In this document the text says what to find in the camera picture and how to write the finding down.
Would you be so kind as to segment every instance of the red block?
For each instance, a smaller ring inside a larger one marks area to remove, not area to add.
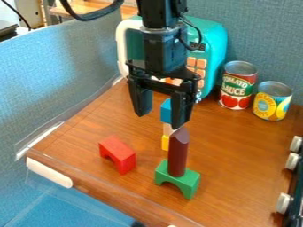
[[[118,137],[110,136],[99,143],[100,155],[110,157],[118,171],[124,175],[136,166],[136,153],[123,144]]]

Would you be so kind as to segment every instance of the yellow can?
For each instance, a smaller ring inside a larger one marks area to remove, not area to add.
[[[281,121],[291,104],[292,89],[281,82],[263,82],[253,102],[253,113],[268,121]]]

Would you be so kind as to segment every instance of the yellow block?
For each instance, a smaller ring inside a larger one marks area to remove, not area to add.
[[[169,137],[163,135],[162,136],[162,150],[168,152],[168,147],[169,147]]]

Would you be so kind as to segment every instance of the blue block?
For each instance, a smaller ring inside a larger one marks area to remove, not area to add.
[[[172,124],[172,108],[170,105],[170,98],[164,101],[160,109],[160,120],[167,124]]]

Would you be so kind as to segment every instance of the gray wall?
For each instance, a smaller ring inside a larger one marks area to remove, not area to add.
[[[284,82],[303,105],[302,0],[188,0],[190,16],[221,22],[229,32],[228,61],[253,63],[259,82]]]
[[[14,145],[117,76],[119,12],[0,43],[0,226],[40,196],[25,185]]]

